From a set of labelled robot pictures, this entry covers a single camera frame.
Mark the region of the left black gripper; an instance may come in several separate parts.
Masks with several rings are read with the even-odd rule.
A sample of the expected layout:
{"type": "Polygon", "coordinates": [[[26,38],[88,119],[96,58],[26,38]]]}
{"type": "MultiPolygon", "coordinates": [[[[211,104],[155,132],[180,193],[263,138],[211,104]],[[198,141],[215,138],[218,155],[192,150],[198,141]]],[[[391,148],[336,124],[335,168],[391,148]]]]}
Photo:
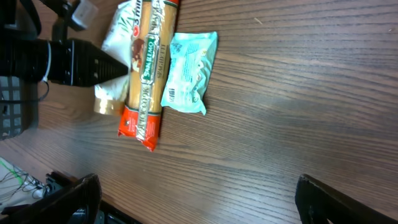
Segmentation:
{"type": "Polygon", "coordinates": [[[47,80],[61,85],[89,87],[128,73],[128,66],[88,41],[51,41],[47,80]]]}

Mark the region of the white cream tube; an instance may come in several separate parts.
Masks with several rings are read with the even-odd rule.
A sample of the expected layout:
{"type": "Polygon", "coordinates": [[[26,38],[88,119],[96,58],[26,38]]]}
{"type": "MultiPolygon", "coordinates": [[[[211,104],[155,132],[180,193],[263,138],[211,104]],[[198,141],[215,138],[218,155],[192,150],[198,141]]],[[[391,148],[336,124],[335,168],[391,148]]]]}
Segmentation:
{"type": "MultiPolygon", "coordinates": [[[[136,0],[118,5],[101,49],[127,67],[132,60],[132,33],[137,18],[136,0]]],[[[95,85],[94,112],[120,116],[129,92],[129,74],[95,85]]]]}

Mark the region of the orange spaghetti packet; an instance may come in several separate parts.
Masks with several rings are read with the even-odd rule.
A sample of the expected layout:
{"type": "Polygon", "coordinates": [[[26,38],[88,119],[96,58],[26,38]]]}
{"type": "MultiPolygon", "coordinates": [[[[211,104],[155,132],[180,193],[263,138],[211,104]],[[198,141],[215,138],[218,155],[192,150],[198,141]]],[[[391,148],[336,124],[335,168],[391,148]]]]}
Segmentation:
{"type": "Polygon", "coordinates": [[[150,151],[159,138],[179,5],[180,0],[137,0],[134,11],[129,95],[118,134],[136,138],[150,151]]]}

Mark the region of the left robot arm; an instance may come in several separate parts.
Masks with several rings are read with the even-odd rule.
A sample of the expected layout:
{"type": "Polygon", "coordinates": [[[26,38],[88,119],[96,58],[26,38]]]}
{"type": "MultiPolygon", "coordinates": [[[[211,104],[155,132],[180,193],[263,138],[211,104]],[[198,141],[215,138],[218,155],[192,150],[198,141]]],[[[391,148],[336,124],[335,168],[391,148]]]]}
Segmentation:
{"type": "Polygon", "coordinates": [[[127,74],[127,66],[91,42],[68,38],[88,28],[98,12],[90,1],[44,1],[58,16],[51,40],[32,1],[1,1],[1,76],[89,87],[127,74]]]}

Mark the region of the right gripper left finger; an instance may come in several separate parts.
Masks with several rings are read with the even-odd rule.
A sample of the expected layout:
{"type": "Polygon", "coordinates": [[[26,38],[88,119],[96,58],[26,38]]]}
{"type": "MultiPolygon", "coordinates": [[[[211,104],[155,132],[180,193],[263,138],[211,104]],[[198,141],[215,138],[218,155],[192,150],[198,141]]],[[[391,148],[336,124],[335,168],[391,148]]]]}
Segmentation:
{"type": "Polygon", "coordinates": [[[85,210],[83,223],[94,223],[101,199],[99,177],[88,174],[48,197],[8,215],[1,219],[1,223],[68,223],[81,208],[85,210]]]}

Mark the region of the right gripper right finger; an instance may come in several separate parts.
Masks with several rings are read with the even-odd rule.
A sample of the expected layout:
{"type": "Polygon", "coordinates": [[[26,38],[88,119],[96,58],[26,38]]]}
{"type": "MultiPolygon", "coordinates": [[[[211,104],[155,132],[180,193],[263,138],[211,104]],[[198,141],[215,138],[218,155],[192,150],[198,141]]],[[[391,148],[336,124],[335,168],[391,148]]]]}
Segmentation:
{"type": "Polygon", "coordinates": [[[397,220],[307,174],[298,178],[295,204],[303,224],[397,224],[397,220]]]}

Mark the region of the teal snack packet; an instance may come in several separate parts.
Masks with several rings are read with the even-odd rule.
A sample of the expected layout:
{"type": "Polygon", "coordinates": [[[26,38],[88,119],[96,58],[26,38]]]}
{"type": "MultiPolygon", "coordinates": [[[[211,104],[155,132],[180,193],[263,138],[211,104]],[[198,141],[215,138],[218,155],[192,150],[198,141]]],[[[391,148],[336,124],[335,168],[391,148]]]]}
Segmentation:
{"type": "Polygon", "coordinates": [[[170,43],[170,69],[161,106],[206,114],[203,95],[211,77],[218,34],[176,33],[170,43]]]}

